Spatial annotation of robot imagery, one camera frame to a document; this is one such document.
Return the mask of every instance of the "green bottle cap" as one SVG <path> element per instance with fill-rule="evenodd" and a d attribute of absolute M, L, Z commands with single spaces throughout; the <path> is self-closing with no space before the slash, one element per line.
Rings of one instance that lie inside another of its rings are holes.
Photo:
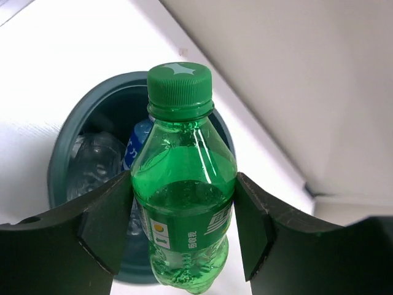
<path fill-rule="evenodd" d="M 158 120 L 195 120 L 214 109 L 209 68 L 198 63 L 166 63 L 147 73 L 148 112 Z"/>

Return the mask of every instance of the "bottle label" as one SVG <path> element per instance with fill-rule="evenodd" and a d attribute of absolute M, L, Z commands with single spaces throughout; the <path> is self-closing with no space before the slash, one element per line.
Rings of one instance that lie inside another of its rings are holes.
<path fill-rule="evenodd" d="M 142 227 L 151 242 L 186 253 L 205 249 L 225 235 L 232 216 L 232 199 L 212 211 L 193 216 L 157 213 L 139 202 L 138 209 Z"/>
<path fill-rule="evenodd" d="M 131 132 L 130 140 L 128 140 L 128 144 L 125 150 L 125 155 L 123 159 L 123 165 L 121 167 L 121 170 L 129 170 L 131 167 L 131 164 L 134 162 L 134 159 L 138 152 L 142 148 L 142 143 L 139 142 L 138 137 L 136 136 L 135 132 Z"/>

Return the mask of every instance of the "green plastic bottle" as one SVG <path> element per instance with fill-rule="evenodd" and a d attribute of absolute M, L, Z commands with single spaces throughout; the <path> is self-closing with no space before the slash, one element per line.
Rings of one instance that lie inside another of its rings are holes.
<path fill-rule="evenodd" d="M 161 284 L 201 294 L 227 260 L 235 158 L 208 119 L 207 67 L 156 66 L 147 89 L 155 123 L 131 175 L 150 263 Z"/>

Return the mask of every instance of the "white surface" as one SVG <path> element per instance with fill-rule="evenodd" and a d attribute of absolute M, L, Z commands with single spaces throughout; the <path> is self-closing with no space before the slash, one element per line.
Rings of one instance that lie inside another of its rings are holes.
<path fill-rule="evenodd" d="M 35 0 L 0 28 L 0 42 L 0 222 L 17 222 L 49 208 L 46 169 L 56 136 L 91 88 L 108 77 L 168 61 L 209 64 L 154 0 Z M 312 212 L 301 177 L 215 71 L 213 78 L 214 101 L 232 134 L 239 170 L 268 192 Z M 230 258 L 206 294 L 251 293 L 235 222 L 228 237 Z M 111 294 L 154 293 L 186 294 L 116 281 Z"/>
<path fill-rule="evenodd" d="M 331 223 L 347 226 L 369 216 L 391 216 L 393 206 L 375 205 L 373 199 L 359 203 L 358 198 L 317 197 L 314 216 Z"/>
<path fill-rule="evenodd" d="M 315 192 L 393 205 L 393 1 L 161 2 Z"/>

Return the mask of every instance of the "bottle bottom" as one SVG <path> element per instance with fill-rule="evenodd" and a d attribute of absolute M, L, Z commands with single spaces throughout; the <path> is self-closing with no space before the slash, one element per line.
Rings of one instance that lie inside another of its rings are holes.
<path fill-rule="evenodd" d="M 206 249 L 192 253 L 172 252 L 150 242 L 150 263 L 162 285 L 184 289 L 191 294 L 202 294 L 221 273 L 228 250 L 227 236 Z"/>

